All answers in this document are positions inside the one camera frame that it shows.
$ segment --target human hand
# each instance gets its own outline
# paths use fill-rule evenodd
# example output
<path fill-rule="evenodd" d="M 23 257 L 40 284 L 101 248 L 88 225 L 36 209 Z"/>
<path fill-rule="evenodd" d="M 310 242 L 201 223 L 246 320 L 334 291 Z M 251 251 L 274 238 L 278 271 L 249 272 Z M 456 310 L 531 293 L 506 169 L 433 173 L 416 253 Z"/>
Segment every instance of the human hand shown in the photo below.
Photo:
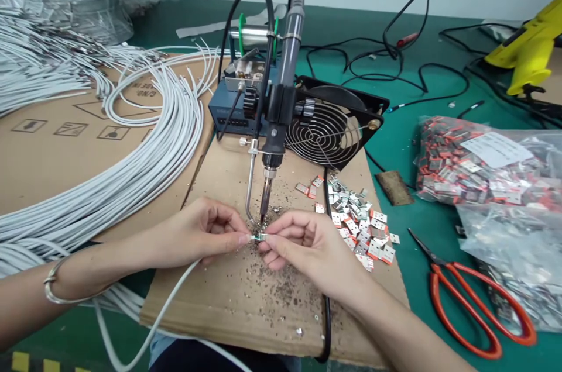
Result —
<path fill-rule="evenodd" d="M 367 271 L 341 238 L 327 215 L 289 211 L 264 231 L 258 248 L 269 251 L 264 262 L 274 271 L 287 262 L 306 275 L 325 295 L 349 305 Z"/>
<path fill-rule="evenodd" d="M 250 231 L 233 207 L 199 198 L 169 219 L 133 236 L 136 252 L 146 268 L 185 266 L 203 258 L 207 264 L 219 254 L 246 245 Z"/>

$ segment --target fan grille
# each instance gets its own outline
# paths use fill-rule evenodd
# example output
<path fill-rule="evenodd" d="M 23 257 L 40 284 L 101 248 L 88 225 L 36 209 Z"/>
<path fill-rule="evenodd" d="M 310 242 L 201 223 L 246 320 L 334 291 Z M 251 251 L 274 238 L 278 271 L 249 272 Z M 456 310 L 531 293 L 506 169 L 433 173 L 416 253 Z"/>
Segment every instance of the fan grille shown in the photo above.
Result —
<path fill-rule="evenodd" d="M 300 126 L 295 119 L 285 146 L 312 163 L 340 168 L 361 148 L 361 129 L 339 106 L 316 100 L 309 125 Z"/>

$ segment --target left hand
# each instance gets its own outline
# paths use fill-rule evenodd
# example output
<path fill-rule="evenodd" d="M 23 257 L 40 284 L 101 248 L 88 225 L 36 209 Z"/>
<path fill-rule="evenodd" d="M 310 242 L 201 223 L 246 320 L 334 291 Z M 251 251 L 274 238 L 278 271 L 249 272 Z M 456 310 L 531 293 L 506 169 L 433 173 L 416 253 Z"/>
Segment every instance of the left hand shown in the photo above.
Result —
<path fill-rule="evenodd" d="M 146 268 L 185 266 L 232 252 L 250 242 L 250 231 L 233 207 L 199 198 L 162 223 L 132 237 Z"/>

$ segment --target green workbench surface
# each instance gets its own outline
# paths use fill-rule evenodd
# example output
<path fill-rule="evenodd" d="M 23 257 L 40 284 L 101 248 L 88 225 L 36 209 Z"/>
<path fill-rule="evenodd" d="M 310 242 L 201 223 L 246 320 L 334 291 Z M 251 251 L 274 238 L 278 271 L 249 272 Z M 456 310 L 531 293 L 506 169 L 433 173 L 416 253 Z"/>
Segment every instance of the green workbench surface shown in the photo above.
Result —
<path fill-rule="evenodd" d="M 180 27 L 193 27 L 222 21 L 228 14 L 230 4 L 228 1 L 218 0 L 162 2 L 148 10 L 144 17 L 134 20 L 136 33 L 129 44 L 143 47 L 193 45 L 191 38 L 178 39 L 175 30 Z M 239 10 L 247 15 L 256 14 L 262 9 L 263 5 L 249 2 L 243 2 L 239 6 Z M 358 36 L 380 39 L 382 31 L 392 16 L 391 13 L 383 12 L 307 7 L 303 43 L 327 44 Z M 396 42 L 398 38 L 417 31 L 421 22 L 421 16 L 405 15 L 395 24 L 389 37 Z M 437 32 L 444 28 L 473 23 L 475 23 L 475 20 L 472 19 L 430 17 L 420 39 L 411 49 L 405 52 L 405 67 L 402 77 L 419 83 L 417 69 L 427 62 L 442 63 L 459 70 L 462 69 L 474 56 L 468 55 L 452 44 L 440 40 Z M 218 46 L 221 35 L 222 33 L 210 33 L 205 35 L 204 38 L 210 46 Z M 495 47 L 492 40 L 477 31 L 466 32 L 460 34 L 459 37 L 469 42 L 473 47 L 484 51 L 492 50 Z M 353 44 L 347 45 L 351 57 L 359 52 L 378 48 L 379 46 L 373 47 L 366 42 L 353 42 Z M 310 75 L 305 55 L 306 52 L 302 51 L 297 65 L 298 75 Z M 316 52 L 311 56 L 311 59 L 316 76 L 319 79 L 340 84 L 351 77 L 349 72 L 342 73 L 344 59 L 336 52 Z M 374 71 L 394 74 L 397 72 L 397 62 L 392 61 L 389 57 L 378 57 L 376 60 L 366 58 L 355 63 L 354 70 L 358 74 Z M 427 97 L 453 94 L 462 89 L 463 81 L 449 72 L 429 68 L 425 74 L 429 88 Z M 391 106 L 420 98 L 420 91 L 417 88 L 401 81 L 371 82 L 355 80 L 347 86 L 386 97 L 390 99 Z M 413 184 L 416 174 L 413 160 L 419 151 L 419 144 L 413 145 L 412 140 L 419 141 L 417 139 L 417 124 L 420 117 L 432 115 L 456 117 L 461 111 L 482 99 L 486 103 L 469 112 L 465 119 L 488 123 L 493 127 L 502 129 L 539 128 L 538 124 L 529 119 L 525 112 L 499 101 L 485 84 L 472 78 L 468 92 L 461 97 L 451 99 L 456 103 L 455 108 L 449 108 L 448 103 L 451 100 L 444 99 L 386 113 L 384 126 L 369 141 L 366 148 L 382 166 L 388 170 L 399 170 L 405 181 Z M 379 172 L 370 161 L 369 166 L 373 175 Z M 539 333 L 538 344 L 535 347 L 528 348 L 518 346 L 497 331 L 503 346 L 503 357 L 498 361 L 486 361 L 462 347 L 445 330 L 431 303 L 428 283 L 429 267 L 426 258 L 409 236 L 407 228 L 412 228 L 438 256 L 475 267 L 471 259 L 459 249 L 454 230 L 454 226 L 460 224 L 456 211 L 453 207 L 425 202 L 417 197 L 415 198 L 415 204 L 392 207 L 376 181 L 375 185 L 377 186 L 381 208 L 388 215 L 390 231 L 400 236 L 401 244 L 397 246 L 396 251 L 412 311 L 478 370 L 558 369 L 556 367 L 558 363 L 556 353 L 557 345 L 562 343 L 562 335 Z M 143 280 L 132 280 L 136 282 L 133 287 L 141 294 L 146 294 L 152 275 L 145 273 L 143 277 Z M 471 280 L 469 282 L 477 290 L 480 297 L 488 302 L 485 289 L 478 282 L 475 283 Z M 469 319 L 468 314 L 458 307 L 447 291 L 441 292 L 441 299 L 447 315 L 457 330 L 476 345 L 487 347 L 488 342 L 484 333 L 478 329 L 472 319 Z M 93 322 L 93 312 L 81 314 L 79 317 L 83 319 L 85 316 L 88 316 L 89 321 Z M 128 320 L 123 318 L 123 320 L 113 319 L 113 321 L 117 321 L 117 323 L 115 327 L 110 327 L 110 331 L 111 328 L 115 328 L 117 332 L 120 332 L 123 327 L 122 323 Z M 60 326 L 60 324 L 57 323 L 51 329 Z M 92 335 L 91 338 L 94 338 L 93 335 L 97 333 L 96 329 L 89 331 L 89 334 Z M 125 354 L 130 353 L 126 356 L 130 359 L 136 353 L 143 335 L 146 334 L 142 332 L 131 341 L 130 350 L 122 349 L 121 353 L 124 357 Z M 95 341 L 96 350 L 99 350 L 100 343 L 97 336 Z M 92 350 L 87 350 L 88 355 L 93 356 L 92 353 Z M 310 370 L 310 362 L 311 360 L 307 361 L 306 364 L 309 366 L 305 368 L 306 370 Z"/>

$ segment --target cooling fan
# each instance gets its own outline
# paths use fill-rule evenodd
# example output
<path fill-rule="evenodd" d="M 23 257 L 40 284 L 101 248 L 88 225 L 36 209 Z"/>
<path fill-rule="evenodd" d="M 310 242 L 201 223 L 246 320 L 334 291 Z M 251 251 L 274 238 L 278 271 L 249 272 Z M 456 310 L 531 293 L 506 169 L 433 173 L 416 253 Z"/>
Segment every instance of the cooling fan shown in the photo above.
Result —
<path fill-rule="evenodd" d="M 297 104 L 314 111 L 293 119 L 285 146 L 312 163 L 342 170 L 382 126 L 390 102 L 310 77 L 296 83 Z"/>

